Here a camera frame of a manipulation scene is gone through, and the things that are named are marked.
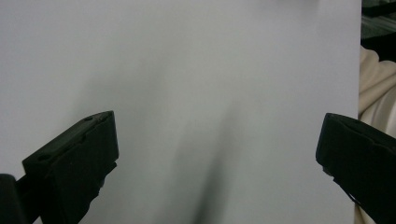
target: gray surface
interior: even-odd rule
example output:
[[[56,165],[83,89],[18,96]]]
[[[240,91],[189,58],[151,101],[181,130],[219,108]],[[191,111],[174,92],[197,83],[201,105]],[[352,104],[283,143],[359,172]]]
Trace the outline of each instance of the gray surface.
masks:
[[[2,2],[0,170],[114,109],[81,223],[352,223],[315,150],[326,112],[357,115],[360,22],[344,0]]]

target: cream fabric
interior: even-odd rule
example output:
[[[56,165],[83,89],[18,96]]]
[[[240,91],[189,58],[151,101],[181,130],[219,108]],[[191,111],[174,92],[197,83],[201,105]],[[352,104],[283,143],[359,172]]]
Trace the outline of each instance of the cream fabric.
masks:
[[[396,63],[378,61],[378,55],[361,48],[360,120],[396,137]],[[375,222],[355,204],[355,224]]]

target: beige cloth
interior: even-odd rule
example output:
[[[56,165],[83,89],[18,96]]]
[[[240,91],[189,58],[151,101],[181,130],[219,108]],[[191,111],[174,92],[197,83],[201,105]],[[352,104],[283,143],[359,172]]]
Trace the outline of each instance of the beige cloth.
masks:
[[[396,118],[396,63],[378,61],[378,55],[361,48],[361,74],[359,93],[360,120],[378,130],[396,137],[393,127]],[[355,204],[355,224],[375,222]]]

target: white surface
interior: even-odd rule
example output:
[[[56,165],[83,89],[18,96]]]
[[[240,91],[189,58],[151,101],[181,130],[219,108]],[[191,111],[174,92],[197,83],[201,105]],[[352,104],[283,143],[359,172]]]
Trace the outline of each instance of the white surface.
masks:
[[[81,223],[193,223],[213,163],[205,223],[352,223],[315,151],[326,112],[357,114],[360,5],[3,1],[0,171],[113,109],[119,167]]]

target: white table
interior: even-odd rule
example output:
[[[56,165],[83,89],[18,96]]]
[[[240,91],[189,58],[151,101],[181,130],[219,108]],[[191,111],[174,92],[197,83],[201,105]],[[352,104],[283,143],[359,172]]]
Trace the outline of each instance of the white table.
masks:
[[[112,109],[119,167],[81,223],[197,223],[203,192],[204,223],[352,223],[315,151],[326,112],[357,115],[360,6],[2,2],[0,172]]]

